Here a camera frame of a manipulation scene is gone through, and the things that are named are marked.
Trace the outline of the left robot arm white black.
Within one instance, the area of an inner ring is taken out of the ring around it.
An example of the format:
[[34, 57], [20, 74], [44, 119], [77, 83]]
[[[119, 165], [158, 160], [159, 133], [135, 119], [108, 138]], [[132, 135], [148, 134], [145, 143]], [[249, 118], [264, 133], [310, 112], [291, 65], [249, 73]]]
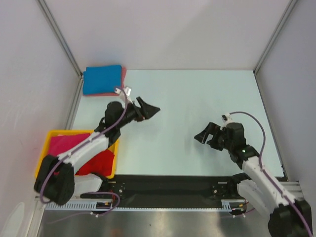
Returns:
[[113, 145], [122, 127], [132, 121], [148, 120], [160, 111], [141, 97], [136, 100], [138, 104], [110, 102], [97, 128], [85, 140], [63, 153], [47, 154], [43, 158], [34, 184], [41, 200], [47, 198], [57, 205], [66, 204], [75, 192], [75, 174], [82, 166]]

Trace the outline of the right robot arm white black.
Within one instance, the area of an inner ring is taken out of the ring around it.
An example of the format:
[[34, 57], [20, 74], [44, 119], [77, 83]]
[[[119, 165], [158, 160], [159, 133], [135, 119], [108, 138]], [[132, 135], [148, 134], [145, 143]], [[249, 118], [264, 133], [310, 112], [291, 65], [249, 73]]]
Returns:
[[215, 150], [227, 150], [231, 160], [243, 170], [234, 175], [228, 185], [233, 198], [243, 197], [268, 219], [268, 230], [273, 237], [311, 237], [312, 210], [305, 200], [298, 200], [281, 182], [271, 176], [260, 161], [255, 148], [246, 142], [241, 123], [225, 126], [210, 122], [194, 136], [202, 144]]

